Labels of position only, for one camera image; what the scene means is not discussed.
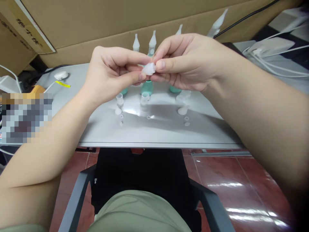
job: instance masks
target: fingernail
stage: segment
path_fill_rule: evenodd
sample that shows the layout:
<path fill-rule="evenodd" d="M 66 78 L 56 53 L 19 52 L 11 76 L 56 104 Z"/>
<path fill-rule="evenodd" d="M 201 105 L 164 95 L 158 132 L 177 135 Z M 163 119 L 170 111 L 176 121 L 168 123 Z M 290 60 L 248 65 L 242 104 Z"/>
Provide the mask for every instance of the fingernail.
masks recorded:
<path fill-rule="evenodd" d="M 160 71 L 160 70 L 163 70 L 165 68 L 165 62 L 164 61 L 158 61 L 156 64 L 155 64 L 155 68 L 156 70 Z"/>
<path fill-rule="evenodd" d="M 143 81 L 146 78 L 146 74 L 145 73 L 141 73 L 139 75 L 139 81 Z"/>

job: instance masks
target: red tile floor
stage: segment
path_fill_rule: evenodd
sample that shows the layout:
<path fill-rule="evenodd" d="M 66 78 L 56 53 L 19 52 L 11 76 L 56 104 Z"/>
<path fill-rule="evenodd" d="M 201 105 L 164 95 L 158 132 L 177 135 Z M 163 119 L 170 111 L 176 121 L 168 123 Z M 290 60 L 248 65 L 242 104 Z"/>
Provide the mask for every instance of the red tile floor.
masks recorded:
<path fill-rule="evenodd" d="M 59 229 L 78 173 L 96 164 L 96 153 L 75 152 L 63 171 L 50 232 Z M 143 149 L 132 149 L 140 154 Z M 289 204 L 275 181 L 252 157 L 193 157 L 198 149 L 183 149 L 189 177 L 216 192 L 225 207 L 236 232 L 290 231 L 294 222 Z M 202 231 L 210 231 L 201 204 Z M 88 186 L 78 232 L 85 232 L 94 220 L 91 191 Z"/>

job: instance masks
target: gray table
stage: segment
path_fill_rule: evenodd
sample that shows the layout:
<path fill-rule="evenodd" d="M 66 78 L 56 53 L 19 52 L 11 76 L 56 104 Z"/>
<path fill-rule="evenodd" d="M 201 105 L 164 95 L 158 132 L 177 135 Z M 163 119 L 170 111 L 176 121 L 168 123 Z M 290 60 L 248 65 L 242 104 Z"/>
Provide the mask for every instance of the gray table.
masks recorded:
<path fill-rule="evenodd" d="M 241 51 L 251 46 L 254 41 L 235 43 Z M 289 67 L 296 71 L 306 70 L 291 60 L 281 56 L 267 59 L 276 65 Z M 63 80 L 70 84 L 67 89 L 54 85 L 50 89 L 53 95 L 52 114 L 55 115 L 79 91 L 85 81 L 89 64 L 80 64 L 59 68 L 43 75 L 39 85 L 47 88 L 55 79 L 54 74 L 67 71 L 70 76 Z M 283 79 L 287 84 L 306 92 L 309 79 Z M 116 100 L 98 107 L 91 115 L 89 123 L 80 139 L 83 147 L 135 147 L 135 148 L 243 148 L 239 137 L 216 112 L 211 103 L 199 92 L 193 92 L 186 104 L 190 109 L 186 116 L 190 118 L 189 127 L 184 126 L 184 116 L 177 113 L 175 97 L 164 83 L 154 83 L 154 92 L 147 109 L 141 108 L 140 87 L 130 86 L 124 97 L 123 125 L 115 114 Z"/>

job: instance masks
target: black cloth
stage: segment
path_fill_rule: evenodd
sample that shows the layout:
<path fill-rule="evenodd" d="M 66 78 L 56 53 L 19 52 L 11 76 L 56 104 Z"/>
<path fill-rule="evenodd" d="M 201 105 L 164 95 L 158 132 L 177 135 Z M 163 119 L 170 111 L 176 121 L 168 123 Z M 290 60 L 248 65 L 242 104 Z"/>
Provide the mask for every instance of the black cloth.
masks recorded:
<path fill-rule="evenodd" d="M 127 148 L 101 148 L 95 178 L 91 203 L 96 214 L 115 194 L 142 190 L 167 200 L 192 232 L 201 231 L 181 149 L 146 149 L 134 155 Z"/>

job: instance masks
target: chair armrest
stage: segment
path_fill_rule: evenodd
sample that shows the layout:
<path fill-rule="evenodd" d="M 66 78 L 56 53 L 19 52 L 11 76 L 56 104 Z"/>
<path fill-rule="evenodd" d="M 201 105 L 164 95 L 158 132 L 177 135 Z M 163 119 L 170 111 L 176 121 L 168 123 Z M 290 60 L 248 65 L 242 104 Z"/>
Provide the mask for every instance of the chair armrest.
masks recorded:
<path fill-rule="evenodd" d="M 95 164 L 79 173 L 58 232 L 76 231 L 88 182 L 90 182 L 91 186 L 93 186 L 94 183 L 94 171 L 96 166 Z"/>
<path fill-rule="evenodd" d="M 211 232 L 235 232 L 218 195 L 190 179 L 194 196 L 203 205 Z"/>

